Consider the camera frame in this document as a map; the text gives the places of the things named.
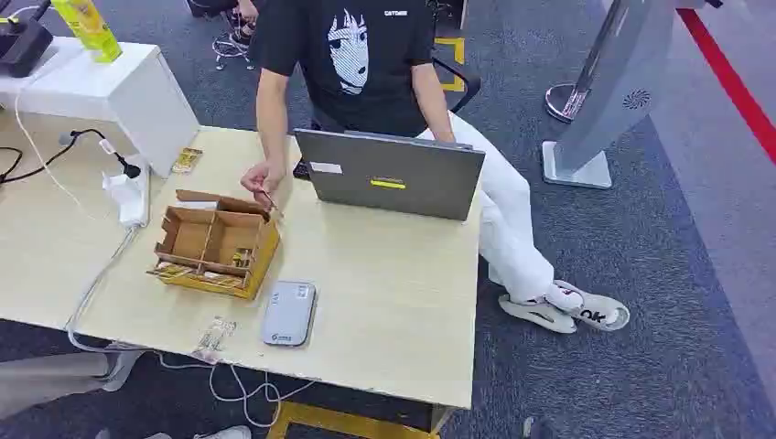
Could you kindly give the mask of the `person's right hand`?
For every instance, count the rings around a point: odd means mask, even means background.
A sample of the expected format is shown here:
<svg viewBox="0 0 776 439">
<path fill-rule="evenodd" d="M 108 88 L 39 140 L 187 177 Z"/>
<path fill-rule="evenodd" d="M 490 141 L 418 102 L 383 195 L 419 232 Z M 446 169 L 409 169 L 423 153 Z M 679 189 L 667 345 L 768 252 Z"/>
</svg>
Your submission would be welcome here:
<svg viewBox="0 0 776 439">
<path fill-rule="evenodd" d="M 263 161 L 248 169 L 242 176 L 242 186 L 254 194 L 273 194 L 286 177 L 286 166 Z"/>
</svg>

